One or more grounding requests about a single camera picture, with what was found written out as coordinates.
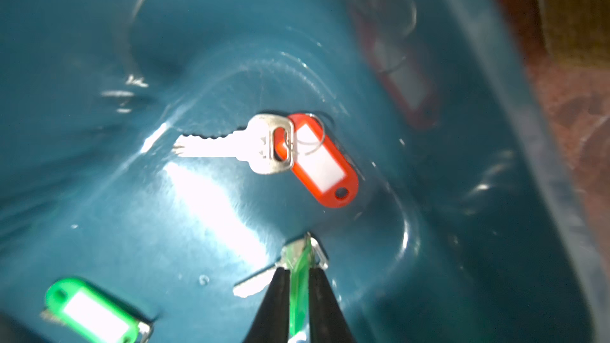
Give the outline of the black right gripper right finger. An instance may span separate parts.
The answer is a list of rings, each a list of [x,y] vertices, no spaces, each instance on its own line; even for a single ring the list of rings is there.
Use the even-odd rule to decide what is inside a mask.
[[[309,269],[308,285],[311,342],[355,343],[322,268]]]

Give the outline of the key with green tag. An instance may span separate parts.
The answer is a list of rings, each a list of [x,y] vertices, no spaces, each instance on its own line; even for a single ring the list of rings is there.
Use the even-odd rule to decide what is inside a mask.
[[[45,294],[44,314],[89,342],[148,342],[153,325],[137,318],[86,281],[63,278]]]
[[[309,270],[328,268],[327,256],[311,233],[287,243],[276,263],[235,284],[233,294],[247,298],[262,292],[271,286],[278,268],[290,274],[287,341],[306,341],[309,329]]]

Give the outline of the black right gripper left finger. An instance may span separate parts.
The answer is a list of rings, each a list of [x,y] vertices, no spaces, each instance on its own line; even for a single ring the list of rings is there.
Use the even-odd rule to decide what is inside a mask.
[[[244,343],[287,343],[291,272],[278,268],[265,293]]]

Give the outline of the key with red tag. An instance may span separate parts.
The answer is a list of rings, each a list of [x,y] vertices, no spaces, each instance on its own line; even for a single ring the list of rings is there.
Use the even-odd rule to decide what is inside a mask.
[[[181,135],[173,153],[183,158],[235,158],[259,175],[291,171],[329,208],[347,206],[359,191],[358,174],[313,113],[256,114],[244,129],[217,138]]]

